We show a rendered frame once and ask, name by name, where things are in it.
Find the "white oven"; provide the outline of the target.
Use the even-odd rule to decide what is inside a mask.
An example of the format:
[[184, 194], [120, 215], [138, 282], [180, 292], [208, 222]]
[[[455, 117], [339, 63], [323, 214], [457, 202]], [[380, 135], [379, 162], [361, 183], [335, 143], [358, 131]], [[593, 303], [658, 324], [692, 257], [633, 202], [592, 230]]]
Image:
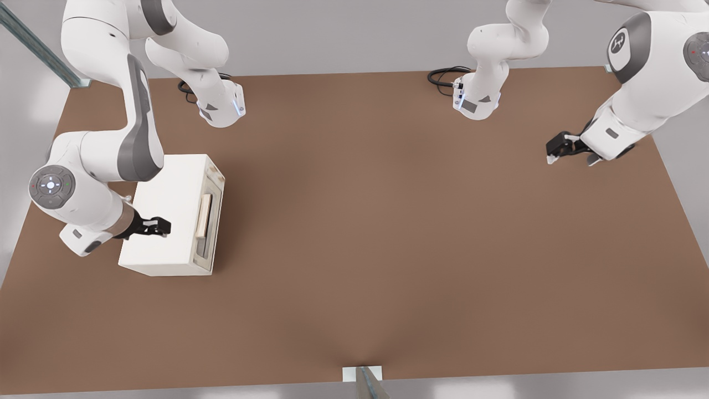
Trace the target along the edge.
[[149, 276], [213, 272], [225, 179], [206, 154], [166, 155], [161, 172], [137, 184], [133, 207], [142, 219], [160, 217], [159, 235], [135, 233], [117, 263]]

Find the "white oven door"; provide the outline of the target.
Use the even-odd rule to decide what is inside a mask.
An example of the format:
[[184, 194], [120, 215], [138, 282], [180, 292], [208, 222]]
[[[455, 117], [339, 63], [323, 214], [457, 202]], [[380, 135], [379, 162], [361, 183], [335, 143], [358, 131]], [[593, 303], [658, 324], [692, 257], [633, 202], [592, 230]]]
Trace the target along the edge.
[[204, 172], [202, 179], [202, 189], [198, 197], [198, 209], [200, 198], [205, 193], [211, 193], [213, 199], [211, 202], [210, 222], [208, 233], [205, 238], [195, 238], [193, 236], [192, 261], [199, 267], [205, 275], [211, 275], [213, 272], [213, 263], [215, 255], [216, 240], [218, 236], [219, 220], [222, 209], [223, 191], [225, 177], [220, 170], [215, 166], [214, 162], [206, 154], [202, 155], [204, 163]]

